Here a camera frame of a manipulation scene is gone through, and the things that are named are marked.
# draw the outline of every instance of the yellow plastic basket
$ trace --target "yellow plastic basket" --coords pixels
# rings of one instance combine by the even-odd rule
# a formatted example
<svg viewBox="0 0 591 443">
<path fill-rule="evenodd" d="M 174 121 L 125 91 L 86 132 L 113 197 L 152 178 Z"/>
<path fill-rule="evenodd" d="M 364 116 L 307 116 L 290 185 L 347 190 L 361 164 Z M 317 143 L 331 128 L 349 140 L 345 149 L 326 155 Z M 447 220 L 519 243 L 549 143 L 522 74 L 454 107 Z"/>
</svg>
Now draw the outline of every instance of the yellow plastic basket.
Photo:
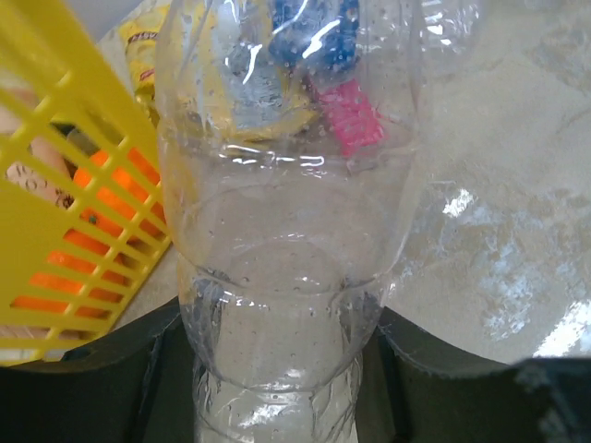
<svg viewBox="0 0 591 443">
<path fill-rule="evenodd" d="M 16 131 L 0 134 L 0 365 L 14 365 L 58 358 L 107 333 L 170 240 L 153 213 L 162 204 L 159 177 L 130 154 L 157 168 L 154 128 L 68 9 L 58 0 L 0 0 L 0 54 L 0 71 L 39 98 L 30 105 L 0 86 L 0 106 L 19 121 Z M 96 162 L 67 141 L 52 125 L 56 118 L 90 138 L 107 160 Z M 35 140 L 86 170 L 89 182 L 80 186 L 33 156 Z M 58 208 L 9 181 L 7 171 L 18 163 L 65 190 L 71 206 Z M 145 200 L 130 190 L 138 186 Z M 105 231 L 97 217 L 120 233 Z M 146 222 L 150 232 L 141 227 Z"/>
</svg>

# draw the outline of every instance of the orange object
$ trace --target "orange object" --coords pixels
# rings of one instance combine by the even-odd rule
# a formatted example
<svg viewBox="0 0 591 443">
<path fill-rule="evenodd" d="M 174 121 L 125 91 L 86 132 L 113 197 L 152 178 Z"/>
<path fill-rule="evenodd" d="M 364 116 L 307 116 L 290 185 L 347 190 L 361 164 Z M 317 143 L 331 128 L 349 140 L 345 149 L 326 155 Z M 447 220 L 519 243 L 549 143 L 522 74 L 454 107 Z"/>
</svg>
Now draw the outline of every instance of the orange object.
<svg viewBox="0 0 591 443">
<path fill-rule="evenodd" d="M 103 243 L 94 240 L 93 238 L 88 237 L 84 233 L 79 233 L 74 230 L 68 231 L 64 236 L 64 239 L 70 243 L 73 243 L 74 245 L 78 245 L 97 254 L 97 256 L 102 257 L 109 251 L 109 246 L 104 245 Z M 117 263 L 123 262 L 123 260 L 119 256 L 115 258 L 115 261 Z M 96 269 L 95 264 L 90 263 L 89 261 L 83 260 L 81 258 L 72 257 L 69 254 L 60 251 L 52 252 L 47 258 L 47 262 L 56 266 L 63 266 L 86 274 L 91 274 Z M 122 290 L 124 289 L 125 277 L 123 277 L 122 275 L 107 270 L 103 274 L 103 280 L 121 284 Z M 78 295 L 83 287 L 83 283 L 79 281 L 71 281 L 69 279 L 64 279 L 62 277 L 58 277 L 52 274 L 46 274 L 44 272 L 35 273 L 30 279 L 30 284 L 35 286 L 41 286 L 42 288 L 60 291 L 63 293 L 71 293 L 73 295 Z M 111 303 L 118 303 L 121 301 L 121 298 L 123 298 L 122 295 L 118 293 L 112 293 L 101 288 L 93 288 L 89 293 L 89 297 Z M 30 297 L 27 295 L 21 295 L 14 300 L 12 306 L 62 314 L 66 311 L 68 302 L 46 300 L 36 297 Z M 108 317 L 109 311 L 89 306 L 81 306 L 75 312 L 75 315 L 83 317 L 102 318 Z"/>
<path fill-rule="evenodd" d="M 100 150 L 96 152 L 94 155 L 90 157 L 90 159 L 97 165 L 103 166 L 105 162 L 108 160 L 109 155 Z M 154 185 L 157 185 L 160 182 L 160 176 L 158 172 L 150 166 L 150 164 L 141 156 L 141 154 L 135 148 L 130 150 L 127 158 L 138 168 L 138 170 L 143 173 L 150 182 Z M 86 187 L 90 180 L 92 179 L 92 175 L 83 168 L 78 168 L 76 173 L 74 174 L 74 183 L 76 183 L 80 187 Z M 141 203 L 146 201 L 146 199 L 150 196 L 150 194 L 129 175 L 124 169 L 117 168 L 113 172 L 113 179 L 115 182 L 120 185 L 123 189 L 125 189 L 129 194 L 134 196 L 138 199 Z M 102 187 L 99 189 L 97 193 L 97 198 L 104 202 L 109 207 L 113 208 L 121 215 L 126 217 L 128 220 L 133 219 L 136 215 L 136 211 L 131 208 L 125 201 L 119 198 L 115 192 L 107 187 Z M 158 217 L 160 220 L 165 222 L 164 219 L 164 209 L 160 203 L 155 204 L 151 212 Z M 110 221 L 108 218 L 104 217 L 100 212 L 92 209 L 86 208 L 81 212 L 82 219 L 95 224 L 98 228 L 102 229 L 103 231 L 109 233 L 113 237 L 118 237 L 122 232 L 123 228 L 119 226 L 117 223 Z M 139 228 L 148 233 L 151 236 L 156 236 L 161 231 L 156 228 L 153 224 L 149 221 L 144 220 L 139 224 Z M 137 240 L 137 237 L 131 237 L 130 241 Z"/>
</svg>

